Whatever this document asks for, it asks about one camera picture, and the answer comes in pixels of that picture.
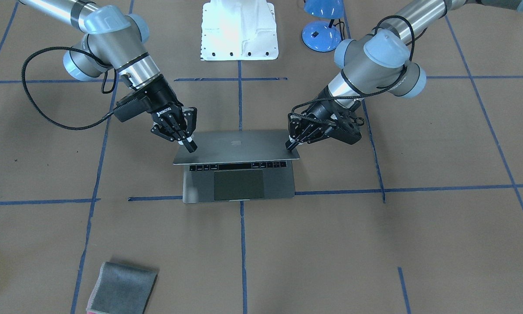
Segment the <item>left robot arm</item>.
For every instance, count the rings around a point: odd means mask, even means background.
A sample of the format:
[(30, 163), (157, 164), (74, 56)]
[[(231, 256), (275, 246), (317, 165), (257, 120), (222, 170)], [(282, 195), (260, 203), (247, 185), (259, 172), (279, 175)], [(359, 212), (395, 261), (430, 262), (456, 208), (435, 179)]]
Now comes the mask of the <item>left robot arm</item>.
[(362, 137), (364, 119), (356, 111), (363, 99), (384, 92), (402, 98), (421, 93), (427, 76), (412, 60), (418, 34), (466, 4), (468, 0), (414, 0), (360, 40), (340, 42), (334, 55), (339, 74), (305, 103), (304, 111), (289, 113), (286, 149), (328, 138), (353, 145)]

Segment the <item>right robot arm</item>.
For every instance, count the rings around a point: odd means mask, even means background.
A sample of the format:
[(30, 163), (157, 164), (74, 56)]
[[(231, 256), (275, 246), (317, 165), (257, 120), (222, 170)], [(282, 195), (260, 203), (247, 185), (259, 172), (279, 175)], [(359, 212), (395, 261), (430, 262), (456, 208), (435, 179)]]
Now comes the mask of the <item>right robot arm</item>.
[(64, 67), (76, 80), (88, 82), (114, 70), (115, 80), (131, 92), (104, 115), (127, 121), (141, 113), (153, 120), (152, 133), (194, 152), (197, 109), (185, 107), (161, 74), (145, 47), (146, 22), (136, 14), (124, 14), (114, 5), (98, 6), (90, 0), (23, 0), (32, 7), (71, 25), (84, 34), (80, 44), (63, 47)]

